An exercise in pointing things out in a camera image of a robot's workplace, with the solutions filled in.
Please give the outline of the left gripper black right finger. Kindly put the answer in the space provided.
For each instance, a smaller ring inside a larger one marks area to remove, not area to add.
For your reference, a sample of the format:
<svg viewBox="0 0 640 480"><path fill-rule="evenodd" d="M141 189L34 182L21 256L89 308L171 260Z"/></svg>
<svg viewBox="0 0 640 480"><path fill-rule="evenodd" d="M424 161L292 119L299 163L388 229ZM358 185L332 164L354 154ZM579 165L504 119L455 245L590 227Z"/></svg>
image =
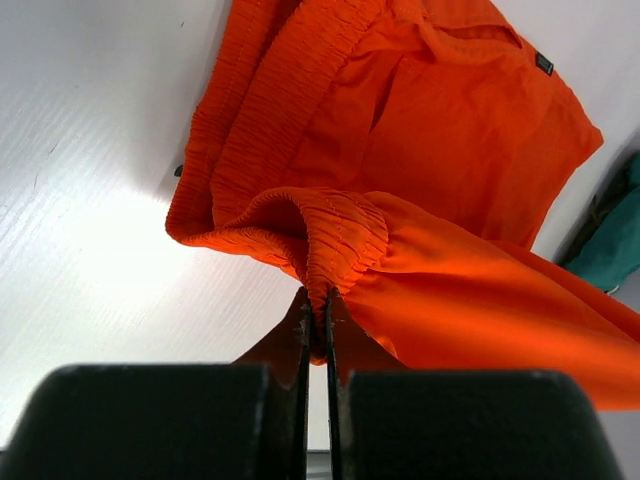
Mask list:
<svg viewBox="0 0 640 480"><path fill-rule="evenodd" d="M619 479L575 381L550 370L412 370L332 290L325 311L336 479Z"/></svg>

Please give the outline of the orange shorts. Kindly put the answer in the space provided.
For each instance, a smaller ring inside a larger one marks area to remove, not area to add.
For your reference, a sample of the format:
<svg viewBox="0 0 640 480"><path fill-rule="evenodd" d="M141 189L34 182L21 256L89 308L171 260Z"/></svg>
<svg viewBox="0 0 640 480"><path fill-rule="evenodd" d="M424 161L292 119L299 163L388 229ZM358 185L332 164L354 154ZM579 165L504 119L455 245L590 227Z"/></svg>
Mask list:
<svg viewBox="0 0 640 480"><path fill-rule="evenodd" d="M532 252L602 145L489 1L236 1L166 229L338 290L415 369L554 369L639 406L639 317Z"/></svg>

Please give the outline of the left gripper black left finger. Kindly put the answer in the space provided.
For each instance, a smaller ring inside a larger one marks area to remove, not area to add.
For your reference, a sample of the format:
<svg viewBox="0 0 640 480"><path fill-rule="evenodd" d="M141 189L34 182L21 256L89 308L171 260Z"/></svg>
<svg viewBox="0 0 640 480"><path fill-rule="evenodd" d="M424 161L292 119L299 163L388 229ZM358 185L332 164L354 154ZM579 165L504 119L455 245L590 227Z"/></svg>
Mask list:
<svg viewBox="0 0 640 480"><path fill-rule="evenodd" d="M302 479L312 312L229 364L70 365L36 388L5 479Z"/></svg>

